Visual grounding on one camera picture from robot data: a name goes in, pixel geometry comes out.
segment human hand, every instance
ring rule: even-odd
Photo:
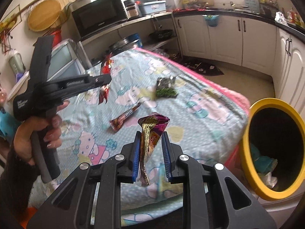
[[[69,105],[68,101],[64,101],[63,105],[57,107],[57,111],[60,111]],[[33,131],[41,131],[48,125],[52,125],[53,129],[48,131],[44,137],[44,141],[48,142],[48,148],[58,148],[61,146],[60,126],[62,119],[59,115],[55,115],[50,120],[45,118],[32,116],[22,123],[15,134],[14,149],[18,157],[24,160],[30,165],[35,165],[34,158],[32,156],[31,135]]]

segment cabinet door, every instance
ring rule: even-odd
[[[283,90],[284,76],[287,68],[288,55],[286,49],[288,49],[289,33],[277,28],[276,37],[276,51],[275,59],[272,70],[272,79],[275,90],[275,97],[280,98],[281,91]]]
[[[300,116],[302,117],[303,121],[305,121],[305,106],[303,109],[299,112]]]
[[[271,75],[275,56],[276,26],[242,18],[242,66]]]
[[[218,25],[209,27],[212,59],[242,64],[241,22],[242,19],[239,17],[220,15]]]
[[[280,99],[295,108],[300,106],[300,103],[303,103],[301,95],[304,95],[305,85],[305,45],[294,36],[291,36],[289,48],[290,55],[286,70],[287,80],[283,84],[284,87]]]
[[[176,18],[182,52],[185,56],[211,58],[209,30],[201,15]]]

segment blue bedsheet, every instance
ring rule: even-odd
[[[240,102],[246,99],[240,94],[199,80],[168,59],[141,49],[125,51],[112,59],[108,103],[98,105],[99,89],[95,89],[71,98],[69,106],[60,112],[64,121],[63,144],[58,149],[61,175],[48,184],[38,178],[30,206],[39,207],[80,163],[103,163],[118,154],[124,144],[134,141],[136,131],[141,130],[138,119],[151,112],[169,117],[166,131],[170,141],[202,163],[224,163],[241,139],[248,116]],[[98,75],[100,65],[88,73]],[[177,76],[178,97],[155,99],[157,78],[169,75]],[[109,120],[139,101],[143,104],[114,133]],[[182,186],[169,184],[165,177],[161,142],[152,159],[156,167],[149,174],[155,176],[155,183],[147,188],[136,184],[121,186],[122,225],[153,219],[182,206],[179,195]]]

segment storage box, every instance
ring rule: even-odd
[[[155,2],[146,2],[139,4],[139,9],[142,15],[149,15],[154,13],[159,13],[166,11],[165,7],[166,1],[155,1]]]

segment metal bolt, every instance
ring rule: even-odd
[[[189,159],[189,156],[188,155],[181,155],[180,157],[179,157],[182,161],[187,161],[188,159]]]
[[[115,156],[115,159],[118,160],[118,161],[121,161],[121,160],[123,160],[124,158],[125,158],[125,157],[124,157],[123,154],[118,154],[118,155]]]
[[[80,164],[79,168],[80,168],[80,169],[88,169],[88,168],[89,168],[89,164],[87,164],[87,163],[82,163],[82,164]]]
[[[217,170],[223,170],[223,169],[224,169],[224,166],[223,166],[222,164],[220,164],[220,163],[217,163],[217,164],[215,164],[215,169],[217,169]]]

